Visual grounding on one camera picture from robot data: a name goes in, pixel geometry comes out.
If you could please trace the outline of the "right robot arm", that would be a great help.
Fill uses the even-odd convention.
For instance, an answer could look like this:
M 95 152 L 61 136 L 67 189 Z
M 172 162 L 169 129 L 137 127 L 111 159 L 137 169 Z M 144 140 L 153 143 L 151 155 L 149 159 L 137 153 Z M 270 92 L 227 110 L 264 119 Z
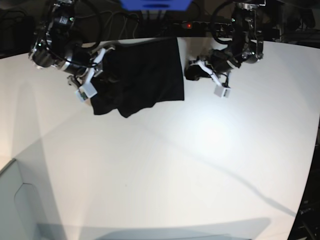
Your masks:
M 83 4 L 97 22 L 97 36 L 90 47 L 83 46 L 76 30 L 76 7 Z M 117 82 L 116 76 L 103 69 L 103 58 L 108 50 L 99 50 L 104 33 L 102 14 L 90 0 L 50 0 L 34 34 L 29 59 L 40 69 L 55 67 L 69 74 L 68 84 L 80 88 L 92 79 Z

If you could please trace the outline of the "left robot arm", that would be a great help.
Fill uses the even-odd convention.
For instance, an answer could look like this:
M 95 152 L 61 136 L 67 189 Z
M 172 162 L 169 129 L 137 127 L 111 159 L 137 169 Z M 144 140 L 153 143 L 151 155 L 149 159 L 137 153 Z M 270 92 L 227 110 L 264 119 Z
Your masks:
M 225 7 L 234 4 L 230 18 L 231 39 L 218 37 L 217 17 Z M 199 55 L 190 60 L 184 68 L 184 76 L 189 81 L 210 78 L 217 85 L 227 88 L 233 69 L 239 69 L 242 63 L 259 62 L 264 54 L 264 36 L 259 23 L 258 10 L 265 6 L 264 0 L 226 0 L 212 13 L 209 30 L 215 42 L 226 47 L 211 49 L 208 55 Z

